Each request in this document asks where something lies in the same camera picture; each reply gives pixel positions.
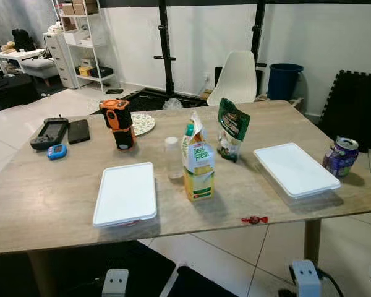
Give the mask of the purple drink can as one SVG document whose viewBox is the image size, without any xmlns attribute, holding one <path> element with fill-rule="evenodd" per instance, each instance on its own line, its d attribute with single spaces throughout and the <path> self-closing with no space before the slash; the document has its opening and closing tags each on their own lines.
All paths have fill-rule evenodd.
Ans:
<svg viewBox="0 0 371 297">
<path fill-rule="evenodd" d="M 338 136 L 322 158 L 322 166 L 336 178 L 343 178 L 350 173 L 359 152 L 358 142 Z"/>
</svg>

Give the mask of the black foam puzzle mat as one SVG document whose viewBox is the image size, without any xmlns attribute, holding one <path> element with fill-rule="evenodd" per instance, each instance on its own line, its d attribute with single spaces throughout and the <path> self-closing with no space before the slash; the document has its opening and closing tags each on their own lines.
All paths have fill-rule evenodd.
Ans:
<svg viewBox="0 0 371 297">
<path fill-rule="evenodd" d="M 371 149 L 371 74 L 340 70 L 328 94 L 318 128 L 331 139 L 346 137 Z"/>
</svg>

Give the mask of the white lidded plastic container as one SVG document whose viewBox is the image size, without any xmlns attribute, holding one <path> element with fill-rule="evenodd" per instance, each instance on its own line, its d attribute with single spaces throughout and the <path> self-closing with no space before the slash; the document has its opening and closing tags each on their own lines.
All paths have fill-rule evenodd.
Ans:
<svg viewBox="0 0 371 297">
<path fill-rule="evenodd" d="M 103 170 L 92 224 L 127 225 L 157 216 L 154 166 L 140 162 Z"/>
<path fill-rule="evenodd" d="M 341 182 L 293 142 L 254 150 L 262 166 L 295 199 L 339 189 Z"/>
</svg>

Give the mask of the blue plastic bin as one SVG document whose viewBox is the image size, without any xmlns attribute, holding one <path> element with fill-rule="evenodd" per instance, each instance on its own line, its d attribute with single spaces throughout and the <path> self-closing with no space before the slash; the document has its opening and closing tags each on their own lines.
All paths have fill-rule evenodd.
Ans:
<svg viewBox="0 0 371 297">
<path fill-rule="evenodd" d="M 269 66 L 267 95 L 270 101 L 290 101 L 299 74 L 304 67 L 295 63 L 274 63 Z"/>
</svg>

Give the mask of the red wrapped candy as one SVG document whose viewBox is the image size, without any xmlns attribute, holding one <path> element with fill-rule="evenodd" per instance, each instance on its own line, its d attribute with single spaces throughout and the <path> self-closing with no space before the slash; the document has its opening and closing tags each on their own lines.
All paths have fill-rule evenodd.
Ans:
<svg viewBox="0 0 371 297">
<path fill-rule="evenodd" d="M 241 221 L 250 225 L 267 224 L 268 216 L 248 216 L 241 218 Z"/>
</svg>

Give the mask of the white shell chair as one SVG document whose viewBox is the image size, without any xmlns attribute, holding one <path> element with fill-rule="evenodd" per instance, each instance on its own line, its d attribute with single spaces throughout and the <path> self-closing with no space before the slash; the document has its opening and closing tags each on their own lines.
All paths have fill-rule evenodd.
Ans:
<svg viewBox="0 0 371 297">
<path fill-rule="evenodd" d="M 223 98 L 234 104 L 251 103 L 257 97 L 256 64 L 253 52 L 232 51 L 228 54 L 216 88 L 207 98 L 208 106 L 217 106 Z"/>
</svg>

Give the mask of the small clear plastic jar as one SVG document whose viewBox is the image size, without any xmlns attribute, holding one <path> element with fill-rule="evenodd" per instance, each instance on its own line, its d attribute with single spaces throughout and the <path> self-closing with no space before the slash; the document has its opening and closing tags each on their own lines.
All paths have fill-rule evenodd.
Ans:
<svg viewBox="0 0 371 297">
<path fill-rule="evenodd" d="M 182 149 L 180 139 L 177 137 L 166 137 L 164 139 L 164 156 L 169 178 L 172 180 L 182 178 Z"/>
</svg>

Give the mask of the crumpled clear plastic bag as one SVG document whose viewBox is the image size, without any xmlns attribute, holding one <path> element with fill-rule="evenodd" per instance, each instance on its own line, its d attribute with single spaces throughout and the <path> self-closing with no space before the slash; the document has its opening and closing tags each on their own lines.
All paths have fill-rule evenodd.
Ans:
<svg viewBox="0 0 371 297">
<path fill-rule="evenodd" d="M 181 110 L 182 108 L 183 105 L 180 99 L 171 97 L 164 102 L 162 110 Z"/>
</svg>

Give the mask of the black floor mat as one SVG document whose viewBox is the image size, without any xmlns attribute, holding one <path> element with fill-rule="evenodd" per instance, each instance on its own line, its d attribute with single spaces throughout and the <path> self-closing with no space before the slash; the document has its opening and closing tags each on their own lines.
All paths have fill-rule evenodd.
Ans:
<svg viewBox="0 0 371 297">
<path fill-rule="evenodd" d="M 47 250 L 58 297 L 100 297 L 109 269 L 128 269 L 126 297 L 160 297 L 176 265 L 140 241 Z M 0 255 L 0 297 L 39 297 L 26 252 Z"/>
<path fill-rule="evenodd" d="M 237 297 L 188 266 L 175 270 L 177 277 L 166 297 Z"/>
</svg>

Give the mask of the patterned round plate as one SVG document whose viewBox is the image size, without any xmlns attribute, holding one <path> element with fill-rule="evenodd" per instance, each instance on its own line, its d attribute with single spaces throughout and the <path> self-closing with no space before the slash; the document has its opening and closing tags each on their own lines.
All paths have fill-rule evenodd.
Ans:
<svg viewBox="0 0 371 297">
<path fill-rule="evenodd" d="M 135 136 L 142 136 L 155 127 L 155 119 L 143 113 L 131 113 L 132 127 Z"/>
</svg>

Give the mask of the orange black handheld device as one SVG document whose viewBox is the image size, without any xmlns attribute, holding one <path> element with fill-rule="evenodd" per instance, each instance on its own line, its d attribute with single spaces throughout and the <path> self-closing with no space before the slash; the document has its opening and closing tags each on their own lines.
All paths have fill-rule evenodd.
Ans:
<svg viewBox="0 0 371 297">
<path fill-rule="evenodd" d="M 107 127 L 112 131 L 118 150 L 129 150 L 135 145 L 134 122 L 128 110 L 129 102 L 111 99 L 100 101 Z"/>
</svg>

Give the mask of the white metal shelf unit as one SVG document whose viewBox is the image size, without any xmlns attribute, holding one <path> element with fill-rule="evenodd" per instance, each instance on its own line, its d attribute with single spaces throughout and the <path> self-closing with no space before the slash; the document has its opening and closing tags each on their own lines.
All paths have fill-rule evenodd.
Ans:
<svg viewBox="0 0 371 297">
<path fill-rule="evenodd" d="M 110 49 L 108 23 L 97 1 L 99 13 L 86 16 L 64 15 L 58 0 L 53 0 L 53 4 L 63 25 L 64 39 L 69 45 L 79 88 L 100 88 L 104 92 L 111 87 L 118 87 L 118 81 L 114 53 Z"/>
</svg>

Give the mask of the black smartphone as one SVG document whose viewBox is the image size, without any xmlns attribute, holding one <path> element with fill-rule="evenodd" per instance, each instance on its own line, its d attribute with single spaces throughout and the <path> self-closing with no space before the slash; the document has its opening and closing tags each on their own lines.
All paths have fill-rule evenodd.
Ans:
<svg viewBox="0 0 371 297">
<path fill-rule="evenodd" d="M 69 144 L 78 144 L 90 140 L 90 128 L 87 119 L 80 121 L 69 122 L 69 130 L 67 130 Z"/>
</svg>

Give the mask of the light wooden table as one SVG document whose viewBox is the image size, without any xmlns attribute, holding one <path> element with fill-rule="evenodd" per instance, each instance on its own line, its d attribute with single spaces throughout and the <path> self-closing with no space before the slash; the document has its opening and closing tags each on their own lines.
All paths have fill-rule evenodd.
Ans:
<svg viewBox="0 0 371 297">
<path fill-rule="evenodd" d="M 97 245 L 239 228 L 242 218 L 265 216 L 270 223 L 304 221 L 307 259 L 318 260 L 323 218 L 371 212 L 371 173 L 353 169 L 341 187 L 306 202 L 289 200 L 259 165 L 254 150 L 293 142 L 321 159 L 330 139 L 286 101 L 242 103 L 252 117 L 239 161 L 216 161 L 217 196 L 191 202 L 182 182 L 166 171 L 164 139 L 182 136 L 194 108 L 152 111 L 154 130 L 129 151 L 115 147 L 103 117 L 88 117 L 90 140 L 69 147 L 65 158 L 50 161 L 24 147 L 0 172 L 0 254 L 26 252 L 41 296 L 58 290 L 47 249 Z M 98 228 L 92 218 L 103 170 L 151 162 L 155 168 L 157 215 L 128 227 Z"/>
</svg>

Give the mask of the small blue gadget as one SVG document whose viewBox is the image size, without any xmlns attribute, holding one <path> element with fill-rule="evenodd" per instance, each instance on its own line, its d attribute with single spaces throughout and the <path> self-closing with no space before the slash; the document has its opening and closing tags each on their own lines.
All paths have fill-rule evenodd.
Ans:
<svg viewBox="0 0 371 297">
<path fill-rule="evenodd" d="M 47 149 L 47 157 L 49 160 L 58 160 L 67 155 L 67 146 L 64 144 L 56 144 Z"/>
</svg>

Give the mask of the brown cardboard storage box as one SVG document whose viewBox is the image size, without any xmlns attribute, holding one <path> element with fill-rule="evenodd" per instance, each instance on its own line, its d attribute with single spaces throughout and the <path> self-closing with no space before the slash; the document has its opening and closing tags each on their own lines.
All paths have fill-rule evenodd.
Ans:
<svg viewBox="0 0 371 297">
<path fill-rule="evenodd" d="M 62 14 L 86 16 L 99 13 L 97 0 L 58 0 Z"/>
</svg>

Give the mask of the white drawer unit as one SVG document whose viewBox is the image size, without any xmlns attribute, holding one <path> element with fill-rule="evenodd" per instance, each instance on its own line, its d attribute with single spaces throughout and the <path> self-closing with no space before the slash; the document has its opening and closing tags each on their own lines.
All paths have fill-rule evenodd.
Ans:
<svg viewBox="0 0 371 297">
<path fill-rule="evenodd" d="M 62 85 L 65 88 L 78 90 L 79 80 L 76 77 L 72 55 L 69 52 L 69 45 L 65 42 L 64 34 L 62 32 L 44 32 L 43 40 L 46 49 L 52 54 Z"/>
</svg>

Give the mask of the black handheld controller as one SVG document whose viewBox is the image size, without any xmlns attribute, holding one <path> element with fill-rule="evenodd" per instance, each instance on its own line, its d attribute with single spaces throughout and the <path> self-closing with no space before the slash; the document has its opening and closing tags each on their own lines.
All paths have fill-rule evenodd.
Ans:
<svg viewBox="0 0 371 297">
<path fill-rule="evenodd" d="M 64 117 L 50 117 L 43 121 L 43 127 L 36 137 L 30 139 L 30 146 L 35 150 L 47 150 L 61 144 L 69 127 L 69 120 Z"/>
</svg>

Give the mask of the grey padded stool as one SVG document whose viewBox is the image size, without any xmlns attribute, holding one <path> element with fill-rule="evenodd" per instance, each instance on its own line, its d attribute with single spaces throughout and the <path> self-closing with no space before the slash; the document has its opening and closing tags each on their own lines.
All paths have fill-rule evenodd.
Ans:
<svg viewBox="0 0 371 297">
<path fill-rule="evenodd" d="M 42 79 L 47 87 L 50 87 L 50 77 L 58 76 L 58 67 L 52 59 L 45 58 L 33 58 L 25 59 L 19 62 L 22 66 L 23 71 L 33 77 L 39 77 Z"/>
</svg>

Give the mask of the black backpack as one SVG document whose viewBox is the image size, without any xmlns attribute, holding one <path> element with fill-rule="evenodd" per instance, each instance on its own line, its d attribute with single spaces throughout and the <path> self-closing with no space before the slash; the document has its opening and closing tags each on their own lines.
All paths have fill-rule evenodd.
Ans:
<svg viewBox="0 0 371 297">
<path fill-rule="evenodd" d="M 27 32 L 25 29 L 13 29 L 11 34 L 14 37 L 16 51 L 29 52 L 36 50 L 35 42 L 33 42 L 29 32 Z"/>
</svg>

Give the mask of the black metal rack post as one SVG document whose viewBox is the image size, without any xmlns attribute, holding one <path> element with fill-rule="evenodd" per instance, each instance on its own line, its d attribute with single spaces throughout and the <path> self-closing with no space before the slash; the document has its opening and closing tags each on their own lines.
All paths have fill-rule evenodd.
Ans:
<svg viewBox="0 0 371 297">
<path fill-rule="evenodd" d="M 158 17 L 160 18 L 160 25 L 158 31 L 160 32 L 160 43 L 162 48 L 162 54 L 160 56 L 154 56 L 154 59 L 160 59 L 164 62 L 165 71 L 165 88 L 168 97 L 175 97 L 174 91 L 174 80 L 171 68 L 171 62 L 175 60 L 169 52 L 169 36 L 168 36 L 168 6 L 166 0 L 158 0 Z"/>
<path fill-rule="evenodd" d="M 267 6 L 267 0 L 256 0 L 256 11 L 254 12 L 254 24 L 252 26 L 252 45 L 250 49 L 256 58 L 258 57 L 261 43 L 265 6 Z"/>
</svg>

